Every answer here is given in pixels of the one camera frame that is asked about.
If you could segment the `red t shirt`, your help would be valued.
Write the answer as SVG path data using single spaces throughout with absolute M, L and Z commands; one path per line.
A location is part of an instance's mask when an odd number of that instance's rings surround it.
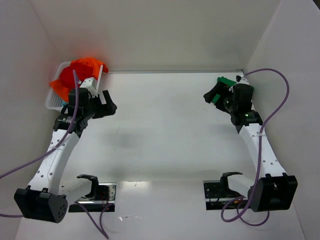
M 85 70 L 84 67 L 80 65 L 73 65 L 66 67 L 60 74 L 59 80 L 61 81 L 61 84 L 69 89 L 75 88 L 75 81 L 74 81 L 74 74 L 73 71 L 76 72 L 78 81 L 77 84 L 78 86 L 81 85 L 84 79 L 87 78 L 87 71 Z

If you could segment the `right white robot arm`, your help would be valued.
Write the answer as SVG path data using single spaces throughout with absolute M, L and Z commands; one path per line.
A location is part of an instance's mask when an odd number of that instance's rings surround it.
M 231 123 L 243 139 L 256 169 L 251 180 L 240 172 L 225 172 L 220 178 L 223 193 L 245 197 L 254 212 L 282 211 L 290 208 L 298 181 L 288 175 L 276 157 L 264 130 L 264 121 L 253 109 L 254 89 L 245 83 L 233 86 L 219 81 L 204 94 L 204 100 L 230 115 Z

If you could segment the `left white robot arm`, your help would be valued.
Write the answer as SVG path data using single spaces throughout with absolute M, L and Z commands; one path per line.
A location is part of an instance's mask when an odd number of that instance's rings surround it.
M 94 200 L 100 195 L 96 176 L 80 174 L 70 183 L 61 183 L 61 178 L 88 121 L 116 113 L 109 91 L 102 94 L 105 103 L 84 87 L 69 93 L 69 103 L 54 122 L 51 143 L 36 174 L 26 188 L 15 191 L 14 200 L 24 218 L 60 223 L 70 205 L 83 197 Z

